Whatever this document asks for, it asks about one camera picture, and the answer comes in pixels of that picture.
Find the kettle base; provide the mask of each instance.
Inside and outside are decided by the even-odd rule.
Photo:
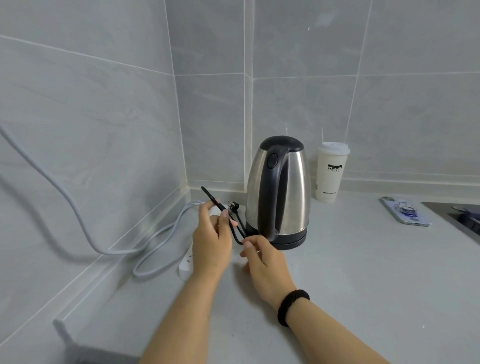
[[[247,236],[259,234],[258,230],[252,225],[250,225],[248,221],[246,221],[245,230]],[[304,228],[302,231],[296,232],[294,234],[278,235],[277,238],[270,243],[278,250],[290,250],[302,245],[306,238],[307,228]]]

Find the stainless steel kettle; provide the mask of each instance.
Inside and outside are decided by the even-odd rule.
[[[303,144],[290,136],[265,139],[248,178],[247,235],[261,234],[279,250],[299,246],[307,237],[310,197]]]

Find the sink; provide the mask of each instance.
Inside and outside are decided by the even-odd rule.
[[[456,205],[440,202],[422,202],[422,204],[480,244],[480,220],[472,217],[465,218],[466,211],[480,211],[479,205]]]

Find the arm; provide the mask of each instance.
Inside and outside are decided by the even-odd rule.
[[[277,312],[286,295],[297,289],[288,272],[284,254],[261,235],[246,238],[243,248],[240,255],[248,258],[244,271],[251,274],[253,285],[260,297]],[[293,303],[287,312],[286,321],[300,342],[309,363],[388,363],[305,298]]]
[[[139,364],[206,363],[210,309],[232,250],[228,214],[200,206],[193,233],[193,273],[148,344]]]

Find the kettle lid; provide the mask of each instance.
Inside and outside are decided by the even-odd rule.
[[[271,136],[260,144],[260,148],[263,150],[268,150],[271,146],[286,146],[289,152],[303,150],[303,144],[300,140],[286,135]]]

